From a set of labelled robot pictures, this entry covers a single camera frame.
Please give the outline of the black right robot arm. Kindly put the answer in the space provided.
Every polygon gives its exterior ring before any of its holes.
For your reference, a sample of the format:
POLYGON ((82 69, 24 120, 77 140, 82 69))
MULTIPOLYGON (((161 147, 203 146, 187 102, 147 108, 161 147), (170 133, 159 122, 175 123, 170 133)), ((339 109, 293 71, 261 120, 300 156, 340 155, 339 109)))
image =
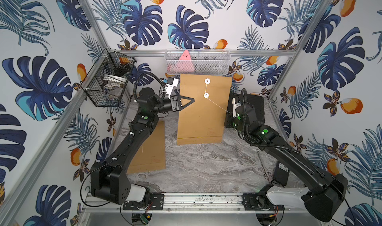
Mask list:
POLYGON ((240 94, 230 95, 225 125, 237 130, 239 137, 250 146, 277 159, 305 185, 293 190, 270 184, 261 194, 274 206, 306 209, 316 219, 330 222, 345 201, 348 179, 323 170, 294 150, 273 128, 261 125, 247 97, 245 89, 240 94))

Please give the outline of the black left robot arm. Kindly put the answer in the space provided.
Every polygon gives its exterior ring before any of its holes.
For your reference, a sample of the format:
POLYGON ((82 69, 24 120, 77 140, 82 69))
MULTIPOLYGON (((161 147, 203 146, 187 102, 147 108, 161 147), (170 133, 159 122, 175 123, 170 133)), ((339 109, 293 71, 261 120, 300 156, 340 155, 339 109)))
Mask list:
POLYGON ((148 204, 149 190, 143 186, 131 184, 126 175, 127 169, 138 149, 156 128, 159 122, 158 114, 179 112, 195 101, 194 98, 187 98, 189 102, 183 105, 181 101, 183 96, 173 94, 173 89, 179 84, 177 78, 161 80, 155 74, 148 72, 141 74, 137 81, 146 76, 151 76, 159 82, 160 93, 148 87, 138 92, 138 84, 134 84, 133 96, 138 103, 138 110, 129 123, 129 134, 110 156, 91 167, 90 193, 93 197, 105 200, 107 203, 123 205, 130 201, 140 202, 145 206, 148 204))

